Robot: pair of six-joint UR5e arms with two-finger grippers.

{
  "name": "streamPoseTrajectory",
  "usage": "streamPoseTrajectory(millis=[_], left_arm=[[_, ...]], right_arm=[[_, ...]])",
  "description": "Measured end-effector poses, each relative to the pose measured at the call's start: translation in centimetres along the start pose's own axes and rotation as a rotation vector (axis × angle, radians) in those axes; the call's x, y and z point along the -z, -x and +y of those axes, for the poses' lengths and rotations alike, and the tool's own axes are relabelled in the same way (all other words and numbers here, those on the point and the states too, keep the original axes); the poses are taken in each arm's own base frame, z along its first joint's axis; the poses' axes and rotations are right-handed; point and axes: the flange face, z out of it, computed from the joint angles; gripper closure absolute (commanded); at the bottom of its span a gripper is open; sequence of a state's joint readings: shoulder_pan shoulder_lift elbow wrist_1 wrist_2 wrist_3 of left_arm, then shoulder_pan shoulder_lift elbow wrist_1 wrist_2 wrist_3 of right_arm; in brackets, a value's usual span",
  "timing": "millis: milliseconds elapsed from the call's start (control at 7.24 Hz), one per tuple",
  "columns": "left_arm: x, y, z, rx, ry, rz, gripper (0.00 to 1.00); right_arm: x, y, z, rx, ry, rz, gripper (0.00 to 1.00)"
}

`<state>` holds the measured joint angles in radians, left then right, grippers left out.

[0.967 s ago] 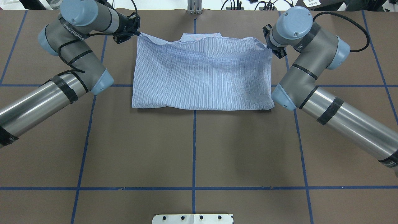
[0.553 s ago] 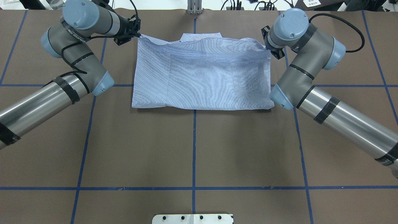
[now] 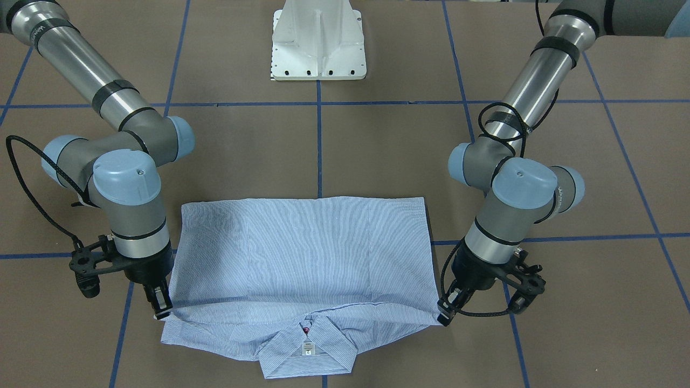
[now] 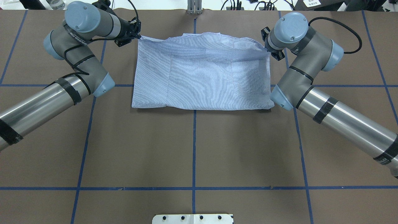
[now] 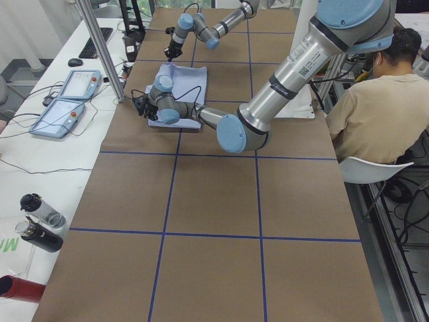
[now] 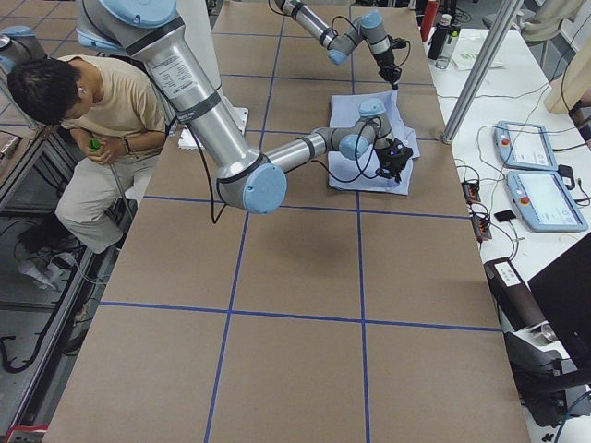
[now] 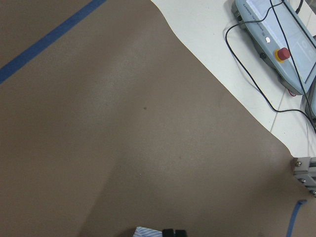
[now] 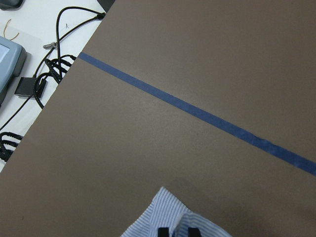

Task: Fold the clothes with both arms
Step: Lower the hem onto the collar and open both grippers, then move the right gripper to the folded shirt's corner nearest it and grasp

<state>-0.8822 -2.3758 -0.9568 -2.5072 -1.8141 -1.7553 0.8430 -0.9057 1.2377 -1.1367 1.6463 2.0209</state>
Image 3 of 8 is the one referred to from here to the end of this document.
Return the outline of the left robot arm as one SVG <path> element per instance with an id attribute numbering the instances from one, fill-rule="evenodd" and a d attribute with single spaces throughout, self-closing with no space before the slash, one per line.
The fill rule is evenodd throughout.
<path id="1" fill-rule="evenodd" d="M 688 1 L 562 1 L 546 20 L 527 63 L 500 101 L 478 114 L 480 135 L 460 143 L 448 172 L 485 201 L 441 269 L 438 322 L 456 315 L 522 314 L 545 291 L 523 241 L 535 224 L 583 200 L 577 170 L 527 157 L 528 138 L 554 108 L 584 52 L 602 37 L 688 37 Z"/>

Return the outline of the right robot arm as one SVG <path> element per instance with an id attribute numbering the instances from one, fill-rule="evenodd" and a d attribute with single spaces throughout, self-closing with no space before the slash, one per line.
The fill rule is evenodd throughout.
<path id="1" fill-rule="evenodd" d="M 141 284 L 154 317 L 172 311 L 166 278 L 173 253 L 158 167 L 189 155 L 195 136 L 187 121 L 163 117 L 71 24 L 55 1 L 2 1 L 2 33 L 34 47 L 93 108 L 114 134 L 98 140 L 64 135 L 44 150 L 42 167 L 78 204 L 102 209 L 110 233 L 91 245 L 64 227 L 74 247 L 70 268 L 84 297 L 100 292 L 102 274 L 122 271 Z"/>

